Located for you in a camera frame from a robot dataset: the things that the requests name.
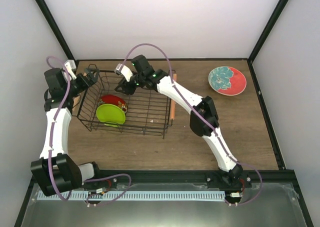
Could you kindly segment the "small red floral plate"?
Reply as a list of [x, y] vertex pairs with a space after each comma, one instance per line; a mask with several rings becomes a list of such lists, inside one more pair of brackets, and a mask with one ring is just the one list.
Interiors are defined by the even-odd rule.
[[103, 104], [111, 104], [119, 107], [125, 114], [128, 111], [128, 105], [124, 99], [113, 94], [102, 95], [98, 101], [98, 106]]

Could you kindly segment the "large red blue-flower plate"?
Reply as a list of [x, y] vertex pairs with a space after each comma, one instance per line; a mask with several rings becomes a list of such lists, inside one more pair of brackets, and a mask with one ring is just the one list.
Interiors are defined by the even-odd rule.
[[215, 92], [225, 96], [237, 96], [247, 87], [245, 75], [231, 66], [219, 66], [211, 70], [208, 83]]

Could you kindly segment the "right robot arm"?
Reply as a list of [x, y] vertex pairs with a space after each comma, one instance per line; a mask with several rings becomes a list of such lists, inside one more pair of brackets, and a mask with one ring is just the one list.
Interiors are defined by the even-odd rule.
[[190, 116], [189, 127], [203, 138], [218, 163], [223, 185], [229, 189], [240, 183], [242, 166], [230, 152], [219, 125], [219, 117], [213, 99], [202, 97], [178, 84], [172, 73], [162, 69], [155, 70], [144, 55], [131, 61], [134, 71], [119, 63], [114, 72], [122, 79], [115, 91], [133, 95], [137, 88], [146, 88], [162, 94], [184, 108]]

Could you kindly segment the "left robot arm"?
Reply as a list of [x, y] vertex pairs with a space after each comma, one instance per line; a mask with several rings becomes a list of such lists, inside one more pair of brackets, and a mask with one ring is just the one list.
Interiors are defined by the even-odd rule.
[[68, 155], [68, 133], [74, 100], [98, 81], [100, 71], [86, 68], [75, 74], [71, 68], [51, 68], [44, 73], [48, 89], [44, 93], [47, 118], [46, 136], [39, 159], [30, 170], [47, 197], [80, 188], [85, 183], [97, 189], [102, 183], [98, 165], [77, 165]]

